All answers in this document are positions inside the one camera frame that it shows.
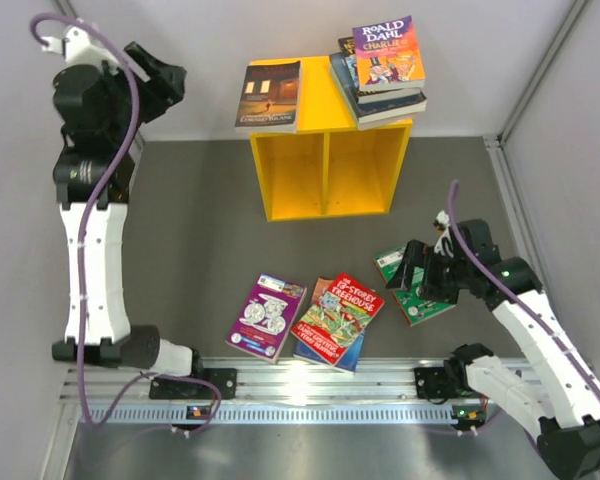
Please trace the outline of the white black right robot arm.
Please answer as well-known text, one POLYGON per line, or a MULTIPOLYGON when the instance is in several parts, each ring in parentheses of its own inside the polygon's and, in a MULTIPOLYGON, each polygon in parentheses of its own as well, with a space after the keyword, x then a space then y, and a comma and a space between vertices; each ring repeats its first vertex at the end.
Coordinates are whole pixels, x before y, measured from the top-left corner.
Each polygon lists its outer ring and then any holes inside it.
POLYGON ((448 400, 482 395, 514 419, 559 479, 600 471, 600 381, 553 312, 546 291, 520 257, 504 259, 488 224, 453 223, 444 213, 433 245, 411 240, 376 258, 386 287, 407 297, 408 318, 417 303, 454 306, 466 290, 484 302, 514 339, 537 376, 528 384, 480 343, 465 344, 444 360, 443 385, 422 386, 423 395, 448 400))

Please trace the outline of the dark blue paperback book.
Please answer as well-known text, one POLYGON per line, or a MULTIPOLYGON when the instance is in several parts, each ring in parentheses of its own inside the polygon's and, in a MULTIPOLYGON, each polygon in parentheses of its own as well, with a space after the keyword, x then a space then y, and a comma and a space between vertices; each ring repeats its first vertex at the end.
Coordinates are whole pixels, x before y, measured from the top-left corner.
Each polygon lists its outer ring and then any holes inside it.
POLYGON ((329 64, 331 77, 355 124, 357 121, 369 122, 384 118, 415 115, 426 110, 427 97, 424 93, 397 100, 359 104, 356 100, 355 86, 349 74, 344 55, 342 53, 331 54, 329 64))

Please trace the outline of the dark orange Edward Tulane book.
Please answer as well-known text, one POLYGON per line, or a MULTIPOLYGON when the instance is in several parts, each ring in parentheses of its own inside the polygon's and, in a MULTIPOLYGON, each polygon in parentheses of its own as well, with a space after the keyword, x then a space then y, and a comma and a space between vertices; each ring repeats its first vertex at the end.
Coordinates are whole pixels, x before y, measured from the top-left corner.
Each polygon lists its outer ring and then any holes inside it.
POLYGON ((248 133, 297 131, 302 64, 249 65, 241 89, 234 128, 248 133))

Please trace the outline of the purple Roald Dahl book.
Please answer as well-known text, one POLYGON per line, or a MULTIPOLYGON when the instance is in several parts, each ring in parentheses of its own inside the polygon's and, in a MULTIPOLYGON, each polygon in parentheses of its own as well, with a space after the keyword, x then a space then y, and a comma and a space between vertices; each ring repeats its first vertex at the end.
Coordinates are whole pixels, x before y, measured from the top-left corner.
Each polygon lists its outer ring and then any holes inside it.
POLYGON ((424 88, 426 73, 410 15, 354 27, 352 33, 361 91, 424 88))

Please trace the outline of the red 13-storey treehouse book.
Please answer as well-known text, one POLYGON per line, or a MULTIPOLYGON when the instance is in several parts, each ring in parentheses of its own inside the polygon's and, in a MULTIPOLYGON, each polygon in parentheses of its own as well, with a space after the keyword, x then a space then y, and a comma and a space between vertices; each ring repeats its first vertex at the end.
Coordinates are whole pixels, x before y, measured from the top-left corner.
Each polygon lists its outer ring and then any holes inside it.
POLYGON ((335 366, 385 304, 374 290, 340 273, 296 321, 291 333, 323 361, 335 366))

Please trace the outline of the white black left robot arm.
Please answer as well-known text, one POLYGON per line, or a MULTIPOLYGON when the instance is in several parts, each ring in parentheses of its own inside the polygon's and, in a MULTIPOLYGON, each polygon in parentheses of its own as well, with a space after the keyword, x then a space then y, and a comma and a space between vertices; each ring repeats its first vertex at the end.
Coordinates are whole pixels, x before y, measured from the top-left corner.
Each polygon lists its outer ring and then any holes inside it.
POLYGON ((66 233, 70 311, 52 356, 86 366, 129 367, 154 375, 153 399, 232 399, 237 372, 206 368, 199 352, 164 339, 154 325, 131 324, 124 300, 122 237, 140 125, 184 98, 186 71, 136 42, 111 53, 72 41, 53 80, 63 147, 53 169, 66 233))

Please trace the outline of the purple white paperback book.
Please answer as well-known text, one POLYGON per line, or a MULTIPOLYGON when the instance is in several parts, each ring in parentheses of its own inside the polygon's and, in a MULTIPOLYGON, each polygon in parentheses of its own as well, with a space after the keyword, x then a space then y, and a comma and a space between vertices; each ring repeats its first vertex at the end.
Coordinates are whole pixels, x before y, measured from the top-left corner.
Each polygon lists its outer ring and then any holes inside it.
POLYGON ((261 273, 226 337, 226 344, 275 364, 306 294, 306 286, 261 273))

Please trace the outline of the green red paperback book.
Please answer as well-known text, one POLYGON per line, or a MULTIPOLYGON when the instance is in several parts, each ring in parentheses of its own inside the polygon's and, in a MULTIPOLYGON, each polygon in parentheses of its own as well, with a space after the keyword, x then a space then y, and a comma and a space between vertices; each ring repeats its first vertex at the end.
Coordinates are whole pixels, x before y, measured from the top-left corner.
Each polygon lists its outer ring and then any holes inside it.
MULTIPOLYGON (((405 245, 398 246, 383 252, 374 258, 375 266, 385 283, 387 283, 397 272, 405 249, 405 245)), ((413 289, 411 291, 391 291, 393 298, 410 326, 422 324, 426 320, 454 308, 454 305, 452 304, 424 300, 419 296, 423 273, 424 270, 422 268, 417 267, 415 269, 412 282, 413 289)))

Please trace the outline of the teal paperback book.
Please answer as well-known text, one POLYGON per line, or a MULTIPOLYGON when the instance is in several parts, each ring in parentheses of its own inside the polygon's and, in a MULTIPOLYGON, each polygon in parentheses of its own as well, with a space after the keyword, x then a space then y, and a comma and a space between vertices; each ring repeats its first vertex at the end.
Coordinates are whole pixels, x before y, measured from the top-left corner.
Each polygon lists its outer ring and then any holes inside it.
POLYGON ((405 115, 405 116, 400 116, 400 117, 384 118, 384 119, 379 119, 379 120, 374 120, 374 121, 369 121, 369 122, 357 121, 356 129, 359 131, 365 131, 365 130, 370 130, 370 129, 375 129, 375 128, 384 128, 384 127, 387 127, 390 125, 402 124, 406 121, 411 121, 412 118, 413 118, 412 115, 405 115))

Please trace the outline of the black blue treehouse book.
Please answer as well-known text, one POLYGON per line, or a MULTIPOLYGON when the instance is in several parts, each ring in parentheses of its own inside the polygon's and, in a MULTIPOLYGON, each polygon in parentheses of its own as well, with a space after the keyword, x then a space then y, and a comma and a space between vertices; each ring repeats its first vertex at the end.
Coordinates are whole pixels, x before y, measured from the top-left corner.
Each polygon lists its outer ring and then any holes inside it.
POLYGON ((387 91, 364 92, 359 88, 359 78, 357 73, 357 62, 355 57, 354 39, 342 37, 338 39, 341 53, 344 55, 349 74, 355 86, 356 100, 359 104, 371 104, 380 101, 397 100, 421 92, 420 88, 402 88, 387 91))

